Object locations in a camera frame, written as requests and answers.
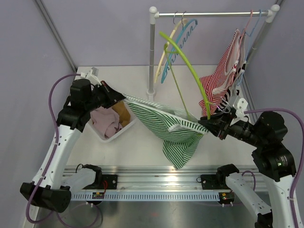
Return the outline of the brown tank top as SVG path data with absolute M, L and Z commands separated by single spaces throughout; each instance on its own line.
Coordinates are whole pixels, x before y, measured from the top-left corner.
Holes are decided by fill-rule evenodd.
M 130 123 L 131 115 L 123 101 L 113 105 L 112 109 L 119 115 L 119 123 L 122 125 L 122 127 L 125 127 Z

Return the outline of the pink tank top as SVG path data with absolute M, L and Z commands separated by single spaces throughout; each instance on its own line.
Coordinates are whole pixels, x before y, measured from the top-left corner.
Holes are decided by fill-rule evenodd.
M 119 123 L 119 115 L 112 109 L 100 107 L 91 112 L 93 127 L 105 139 L 113 137 L 123 127 Z

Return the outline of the green striped tank top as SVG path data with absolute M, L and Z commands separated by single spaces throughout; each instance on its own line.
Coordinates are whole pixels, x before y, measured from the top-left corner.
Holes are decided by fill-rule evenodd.
M 209 131 L 185 110 L 125 94 L 125 102 L 135 116 L 158 138 L 162 151 L 176 169 L 181 169 L 194 155 Z

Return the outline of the green hanger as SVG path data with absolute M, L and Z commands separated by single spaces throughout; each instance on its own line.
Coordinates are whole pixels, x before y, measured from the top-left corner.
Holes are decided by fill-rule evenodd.
M 176 80 L 175 76 L 174 76 L 174 72 L 172 70 L 172 65 L 171 65 L 171 61 L 169 60 L 169 56 L 167 55 L 168 53 L 170 54 L 179 54 L 180 57 L 183 59 L 183 61 L 185 62 L 185 64 L 187 65 L 187 67 L 189 68 L 190 72 L 192 73 L 198 87 L 199 87 L 199 90 L 201 92 L 201 95 L 203 97 L 203 101 L 204 101 L 204 104 L 205 104 L 205 109 L 206 109 L 206 115 L 207 115 L 207 119 L 211 119 L 211 109 L 210 107 L 212 106 L 216 106 L 218 108 L 218 110 L 220 110 L 222 113 L 226 114 L 226 113 L 230 113 L 231 112 L 231 107 L 229 106 L 229 103 L 224 99 L 222 102 L 224 102 L 226 104 L 226 107 L 225 109 L 221 109 L 219 107 L 219 105 L 217 105 L 216 103 L 213 103 L 211 101 L 213 100 L 209 100 L 209 97 L 207 96 L 207 93 L 205 91 L 205 88 L 204 88 L 204 84 L 202 83 L 202 80 L 201 78 L 198 77 L 198 74 L 197 72 L 194 70 L 193 66 L 191 65 L 191 63 L 189 62 L 189 60 L 187 59 L 186 55 L 182 52 L 182 50 L 179 48 L 179 46 L 176 44 L 175 41 L 173 41 L 172 38 L 170 38 L 169 36 L 167 36 L 165 33 L 163 33 L 162 31 L 160 31 L 160 35 L 165 39 L 167 40 L 167 43 L 164 45 L 164 54 L 167 58 L 167 63 L 170 65 L 170 69 L 171 69 L 171 73 L 173 75 L 173 78 L 174 80 Z M 171 44 L 173 46 L 173 48 L 175 49 L 175 51 L 168 51 L 167 48 L 168 48 L 168 45 Z M 223 84 L 222 86 L 225 85 L 224 89 L 228 89 L 228 86 L 230 86 L 232 84 L 232 81 L 234 79 L 234 76 L 231 76 L 231 74 L 233 73 L 233 71 L 236 69 L 235 67 L 235 64 L 232 65 L 231 67 L 229 67 L 229 71 L 227 73 L 225 73 L 225 81 L 223 81 Z M 179 86 L 176 82 L 176 87 L 180 93 L 180 98 L 184 104 L 184 108 L 187 111 L 187 108 L 185 106 L 185 103 L 184 103 L 184 100 L 183 100 L 183 97 L 181 95 L 181 92 L 180 92 L 180 89 L 179 89 Z

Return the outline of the cream hanger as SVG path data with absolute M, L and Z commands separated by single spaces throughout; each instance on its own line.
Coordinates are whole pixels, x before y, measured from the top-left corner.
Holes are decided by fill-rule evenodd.
M 172 30 L 172 32 L 170 34 L 170 38 L 173 38 L 174 34 L 178 31 L 179 27 L 182 26 L 183 24 L 186 24 L 187 22 L 188 22 L 188 19 L 181 19 L 177 24 L 175 24 L 174 29 Z M 161 69 L 162 69 L 161 67 L 163 66 L 164 57 L 165 57 L 165 51 L 163 51 L 160 61 L 158 63 L 156 73 L 154 75 L 154 83 L 157 82 L 158 77 L 161 73 Z

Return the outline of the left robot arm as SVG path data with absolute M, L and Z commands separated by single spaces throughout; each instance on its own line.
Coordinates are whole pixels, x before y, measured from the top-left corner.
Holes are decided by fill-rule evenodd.
M 24 182 L 20 193 L 27 206 L 36 206 L 58 213 L 64 212 L 74 194 L 90 187 L 103 187 L 102 169 L 86 164 L 77 173 L 63 180 L 67 160 L 75 143 L 97 108 L 108 109 L 125 99 L 105 81 L 92 85 L 88 79 L 75 80 L 63 109 L 55 120 L 55 135 L 47 155 L 31 182 Z

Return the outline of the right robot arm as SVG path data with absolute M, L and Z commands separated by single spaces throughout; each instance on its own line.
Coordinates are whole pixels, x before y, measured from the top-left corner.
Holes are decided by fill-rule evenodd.
M 210 182 L 220 188 L 234 192 L 254 218 L 256 228 L 302 228 L 304 223 L 296 199 L 296 185 L 303 169 L 303 158 L 299 167 L 291 152 L 283 145 L 288 129 L 281 112 L 292 115 L 303 126 L 301 118 L 294 112 L 283 108 L 259 109 L 260 117 L 251 124 L 236 119 L 236 111 L 220 112 L 210 119 L 201 117 L 199 124 L 206 127 L 214 136 L 224 140 L 232 136 L 255 147 L 253 162 L 266 184 L 270 205 L 264 203 L 256 192 L 247 186 L 239 169 L 234 164 L 218 167 Z

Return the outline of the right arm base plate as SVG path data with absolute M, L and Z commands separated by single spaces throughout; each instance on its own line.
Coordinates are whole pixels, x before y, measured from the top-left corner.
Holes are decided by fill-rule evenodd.
M 202 174 L 196 181 L 201 184 L 203 190 L 231 190 L 216 174 Z

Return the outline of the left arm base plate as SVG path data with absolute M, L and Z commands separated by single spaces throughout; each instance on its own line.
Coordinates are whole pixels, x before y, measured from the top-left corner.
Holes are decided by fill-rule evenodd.
M 118 184 L 118 175 L 116 174 L 102 174 L 97 177 L 94 183 L 91 185 L 93 189 L 104 190 L 116 190 Z

